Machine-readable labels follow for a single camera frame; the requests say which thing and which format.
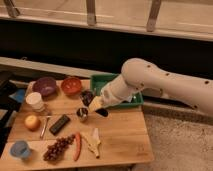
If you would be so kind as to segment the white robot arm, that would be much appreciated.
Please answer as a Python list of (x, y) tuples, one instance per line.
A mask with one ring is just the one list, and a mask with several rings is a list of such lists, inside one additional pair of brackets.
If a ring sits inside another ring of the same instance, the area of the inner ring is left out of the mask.
[(163, 96), (213, 115), (213, 80), (168, 72), (140, 58), (128, 59), (122, 65), (121, 73), (93, 98), (89, 110), (116, 106), (147, 88), (161, 90)]

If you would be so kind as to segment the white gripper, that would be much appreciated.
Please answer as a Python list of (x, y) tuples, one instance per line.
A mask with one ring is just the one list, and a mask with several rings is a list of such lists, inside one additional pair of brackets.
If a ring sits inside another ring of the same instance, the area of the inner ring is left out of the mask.
[(102, 89), (100, 96), (95, 96), (89, 104), (89, 111), (95, 112), (104, 107), (115, 106), (133, 95), (134, 88), (128, 85), (122, 75), (108, 82)]

